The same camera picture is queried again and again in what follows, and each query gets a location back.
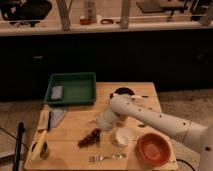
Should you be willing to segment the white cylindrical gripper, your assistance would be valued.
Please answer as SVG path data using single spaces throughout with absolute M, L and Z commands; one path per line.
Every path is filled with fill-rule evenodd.
M 96 122 L 99 128 L 103 131 L 112 130 L 118 121 L 118 117 L 111 110 L 106 110 L 100 114 Z

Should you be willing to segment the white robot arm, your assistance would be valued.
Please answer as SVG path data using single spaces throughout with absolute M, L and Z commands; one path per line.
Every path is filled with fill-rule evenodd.
M 200 154 L 198 171 L 213 171 L 213 125 L 204 126 L 187 119 L 142 108 L 127 94 L 114 95 L 109 100 L 109 106 L 97 118 L 97 125 L 103 131 L 110 131 L 123 116 L 143 122 L 196 151 Z

